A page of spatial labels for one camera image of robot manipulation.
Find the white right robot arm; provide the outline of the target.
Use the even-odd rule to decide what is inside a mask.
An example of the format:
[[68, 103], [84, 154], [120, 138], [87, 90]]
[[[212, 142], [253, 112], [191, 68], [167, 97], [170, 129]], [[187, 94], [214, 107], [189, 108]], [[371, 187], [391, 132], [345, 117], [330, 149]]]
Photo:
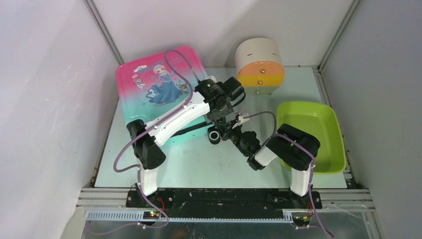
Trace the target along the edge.
[[261, 143], [256, 132], [243, 132], [241, 125], [237, 125], [235, 120], [217, 123], [215, 127], [220, 139], [230, 140], [255, 171], [264, 169], [275, 159], [284, 161], [291, 168], [291, 205], [302, 208], [309, 202], [308, 191], [312, 185], [313, 168], [320, 148], [320, 141], [315, 136], [283, 123]]

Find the pink and teal kids suitcase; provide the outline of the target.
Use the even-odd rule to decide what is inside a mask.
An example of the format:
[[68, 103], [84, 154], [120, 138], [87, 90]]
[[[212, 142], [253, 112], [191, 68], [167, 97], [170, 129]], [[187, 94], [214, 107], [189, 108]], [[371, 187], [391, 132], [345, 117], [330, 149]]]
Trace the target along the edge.
[[207, 73], [194, 48], [180, 46], [133, 60], [115, 72], [125, 125], [135, 120], [148, 123], [171, 111], [190, 95], [184, 76], [195, 87]]

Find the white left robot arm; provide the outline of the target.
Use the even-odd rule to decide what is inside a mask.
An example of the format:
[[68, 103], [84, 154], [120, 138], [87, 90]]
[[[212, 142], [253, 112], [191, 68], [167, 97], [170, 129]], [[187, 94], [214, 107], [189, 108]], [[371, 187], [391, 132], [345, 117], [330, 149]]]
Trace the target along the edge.
[[166, 141], [199, 117], [215, 121], [231, 114], [231, 102], [244, 95], [244, 87], [234, 77], [218, 82], [214, 76], [208, 76], [198, 82], [187, 100], [158, 119], [148, 123], [137, 120], [127, 125], [130, 145], [140, 165], [138, 201], [143, 206], [149, 208], [157, 202], [158, 167], [166, 159], [161, 149]]

